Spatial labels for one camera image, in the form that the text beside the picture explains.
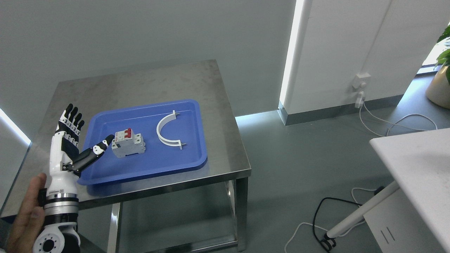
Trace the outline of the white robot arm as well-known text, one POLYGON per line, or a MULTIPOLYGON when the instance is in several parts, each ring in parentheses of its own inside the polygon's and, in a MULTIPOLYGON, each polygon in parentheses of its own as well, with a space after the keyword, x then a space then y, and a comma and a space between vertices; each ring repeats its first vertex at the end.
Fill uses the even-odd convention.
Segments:
POLYGON ((114 135, 80 152, 78 149, 82 114, 73 104, 64 109, 51 139, 50 186, 41 189, 38 202, 45 212, 43 231, 33 245, 34 253, 78 253, 79 198, 77 180, 82 172, 104 155, 114 135))

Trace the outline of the bare human hand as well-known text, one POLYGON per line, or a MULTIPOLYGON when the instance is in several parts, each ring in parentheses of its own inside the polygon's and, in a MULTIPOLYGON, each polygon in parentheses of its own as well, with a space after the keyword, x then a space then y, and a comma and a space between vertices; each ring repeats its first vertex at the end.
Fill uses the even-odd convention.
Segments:
POLYGON ((30 182, 7 240, 7 253, 32 253, 43 227, 45 213, 38 203, 39 190, 45 187, 47 175, 40 173, 30 182))

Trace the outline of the black white robotic index finger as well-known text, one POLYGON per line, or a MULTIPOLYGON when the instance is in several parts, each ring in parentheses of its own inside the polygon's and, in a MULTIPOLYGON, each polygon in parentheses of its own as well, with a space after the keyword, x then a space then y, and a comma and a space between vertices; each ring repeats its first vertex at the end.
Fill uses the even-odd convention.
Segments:
POLYGON ((73 122, 72 122, 72 130, 73 130, 72 143, 76 147, 78 147, 79 137, 80 137, 80 133, 81 133, 81 128, 84 125, 85 125, 85 121, 84 120, 79 120, 79 121, 73 120, 73 122))

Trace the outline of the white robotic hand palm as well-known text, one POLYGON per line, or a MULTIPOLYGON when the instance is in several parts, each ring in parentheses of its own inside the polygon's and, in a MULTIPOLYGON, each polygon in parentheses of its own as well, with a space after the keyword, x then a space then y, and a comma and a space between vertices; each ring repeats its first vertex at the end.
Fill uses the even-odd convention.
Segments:
POLYGON ((63 170, 63 165, 72 164, 79 155, 77 139, 77 133, 72 130, 58 131, 52 137, 49 162, 51 182, 47 194, 78 194, 78 177, 63 170))

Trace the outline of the black white robotic little finger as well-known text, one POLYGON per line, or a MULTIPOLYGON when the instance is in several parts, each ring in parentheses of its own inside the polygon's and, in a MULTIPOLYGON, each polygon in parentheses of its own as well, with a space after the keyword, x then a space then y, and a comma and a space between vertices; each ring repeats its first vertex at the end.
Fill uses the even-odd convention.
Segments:
POLYGON ((69 115, 73 110, 73 104, 69 103, 66 109, 63 111, 60 119, 58 120, 58 125, 55 130, 55 134, 59 132, 70 132, 72 131, 72 122, 69 121, 69 115))

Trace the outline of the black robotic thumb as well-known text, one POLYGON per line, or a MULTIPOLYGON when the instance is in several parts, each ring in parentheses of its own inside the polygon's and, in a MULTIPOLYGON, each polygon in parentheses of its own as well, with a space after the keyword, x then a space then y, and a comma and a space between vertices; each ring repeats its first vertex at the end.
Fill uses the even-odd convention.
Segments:
POLYGON ((103 156, 113 139, 114 135, 109 135, 100 143, 79 153, 79 150, 73 143, 70 143, 67 139, 63 138, 63 152, 68 155, 70 159, 69 162, 63 163, 63 171, 71 171, 76 176, 80 177, 85 168, 103 156))

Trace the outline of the black white robotic middle finger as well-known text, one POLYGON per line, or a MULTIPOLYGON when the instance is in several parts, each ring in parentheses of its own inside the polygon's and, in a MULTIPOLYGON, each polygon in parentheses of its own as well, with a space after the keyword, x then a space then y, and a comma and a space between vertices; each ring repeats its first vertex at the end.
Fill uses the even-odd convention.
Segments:
POLYGON ((76 116, 74 113, 70 113, 69 118, 67 119, 67 135, 73 141, 79 141, 79 135, 81 132, 80 123, 82 123, 82 113, 78 113, 76 116))

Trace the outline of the black white robotic ring finger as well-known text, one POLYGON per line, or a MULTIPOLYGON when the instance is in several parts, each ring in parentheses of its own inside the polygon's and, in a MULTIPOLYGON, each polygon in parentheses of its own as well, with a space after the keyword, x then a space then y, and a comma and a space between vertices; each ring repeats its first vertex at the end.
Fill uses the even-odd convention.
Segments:
POLYGON ((66 107, 60 117, 60 130, 68 133, 69 135, 78 136, 76 115, 78 113, 77 107, 66 107))

